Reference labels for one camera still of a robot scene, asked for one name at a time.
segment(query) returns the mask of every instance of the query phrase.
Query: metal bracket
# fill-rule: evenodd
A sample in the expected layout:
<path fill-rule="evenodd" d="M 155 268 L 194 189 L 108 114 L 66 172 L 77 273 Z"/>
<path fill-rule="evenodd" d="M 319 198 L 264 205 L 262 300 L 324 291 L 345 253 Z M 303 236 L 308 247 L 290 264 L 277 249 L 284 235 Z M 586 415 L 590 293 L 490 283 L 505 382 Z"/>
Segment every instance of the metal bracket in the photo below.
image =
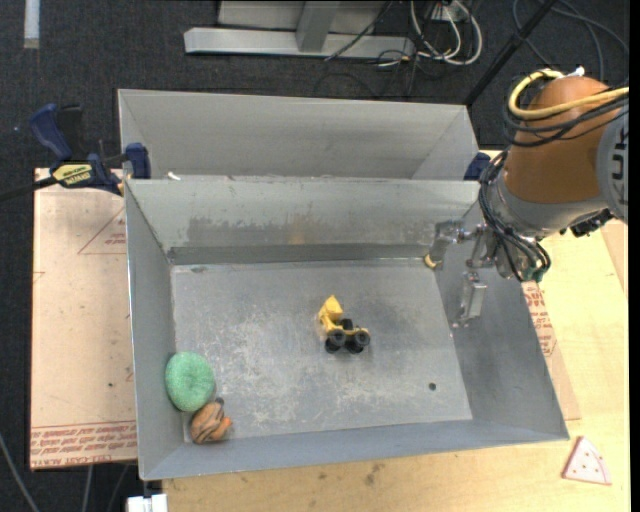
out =
<path fill-rule="evenodd" d="M 457 322 L 453 325 L 454 327 L 467 325 L 469 320 L 480 316 L 486 290 L 486 283 L 480 280 L 476 272 L 464 272 L 462 274 L 460 313 L 458 314 Z"/>

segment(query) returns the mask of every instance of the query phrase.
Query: label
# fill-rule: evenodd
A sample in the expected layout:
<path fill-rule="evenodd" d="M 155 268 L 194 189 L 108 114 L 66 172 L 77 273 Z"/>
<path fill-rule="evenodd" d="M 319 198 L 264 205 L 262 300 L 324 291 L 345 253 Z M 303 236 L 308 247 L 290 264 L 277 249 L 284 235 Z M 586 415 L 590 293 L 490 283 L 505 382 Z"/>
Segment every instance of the label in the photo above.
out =
<path fill-rule="evenodd" d="M 87 184 L 93 177 L 93 170 L 88 164 L 64 164 L 51 175 L 64 187 L 77 187 Z"/>
<path fill-rule="evenodd" d="M 32 427 L 31 469 L 135 460 L 136 422 Z"/>

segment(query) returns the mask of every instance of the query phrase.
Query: metal base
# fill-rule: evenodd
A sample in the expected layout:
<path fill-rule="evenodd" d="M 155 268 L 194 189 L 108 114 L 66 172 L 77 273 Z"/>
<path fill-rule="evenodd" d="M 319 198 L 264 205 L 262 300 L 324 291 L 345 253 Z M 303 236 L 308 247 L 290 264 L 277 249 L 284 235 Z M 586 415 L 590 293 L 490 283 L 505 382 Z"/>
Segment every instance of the metal base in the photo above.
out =
<path fill-rule="evenodd" d="M 192 28 L 185 32 L 186 53 L 224 53 L 252 55 L 291 55 L 297 57 L 329 57 L 353 41 L 350 34 L 328 34 L 318 51 L 301 51 L 296 32 L 241 30 L 228 28 Z M 392 50 L 411 54 L 413 43 L 406 37 L 363 36 L 340 57 L 357 59 L 396 59 Z"/>

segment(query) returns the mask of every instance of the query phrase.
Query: yellow toy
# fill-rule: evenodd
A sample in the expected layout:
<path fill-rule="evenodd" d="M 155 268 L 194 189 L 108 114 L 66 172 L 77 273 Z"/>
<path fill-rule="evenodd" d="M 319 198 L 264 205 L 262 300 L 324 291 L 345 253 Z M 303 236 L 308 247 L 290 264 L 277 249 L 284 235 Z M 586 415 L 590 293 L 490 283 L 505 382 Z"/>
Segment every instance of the yellow toy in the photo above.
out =
<path fill-rule="evenodd" d="M 327 336 L 325 349 L 333 354 L 345 347 L 350 353 L 359 354 L 369 345 L 371 335 L 363 327 L 354 327 L 351 319 L 342 318 L 343 313 L 335 295 L 329 297 L 320 308 L 318 321 Z"/>

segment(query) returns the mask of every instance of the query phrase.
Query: yellow cable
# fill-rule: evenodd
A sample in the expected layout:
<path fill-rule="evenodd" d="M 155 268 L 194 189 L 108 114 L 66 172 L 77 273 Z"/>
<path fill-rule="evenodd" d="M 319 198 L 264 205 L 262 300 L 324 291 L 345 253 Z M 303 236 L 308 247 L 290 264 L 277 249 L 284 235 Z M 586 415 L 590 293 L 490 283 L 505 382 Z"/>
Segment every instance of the yellow cable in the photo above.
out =
<path fill-rule="evenodd" d="M 585 98 L 568 101 L 566 103 L 561 103 L 559 105 L 554 105 L 552 107 L 538 108 L 533 110 L 525 110 L 518 107 L 517 105 L 518 97 L 520 96 L 520 94 L 522 94 L 522 91 L 524 91 L 531 83 L 535 82 L 540 78 L 562 78 L 562 77 L 564 77 L 562 73 L 560 73 L 559 71 L 553 71 L 551 69 L 542 69 L 540 71 L 535 71 L 534 73 L 531 73 L 513 89 L 513 92 L 509 97 L 509 110 L 514 116 L 519 117 L 520 119 L 525 119 L 525 120 L 543 119 L 545 117 L 559 114 L 561 112 L 566 112 L 567 110 L 570 110 L 574 107 L 586 105 L 587 103 L 593 103 L 596 101 L 609 101 L 629 93 L 629 87 L 621 87 L 620 89 L 614 89 L 612 91 L 592 94 L 591 96 L 587 96 Z"/>

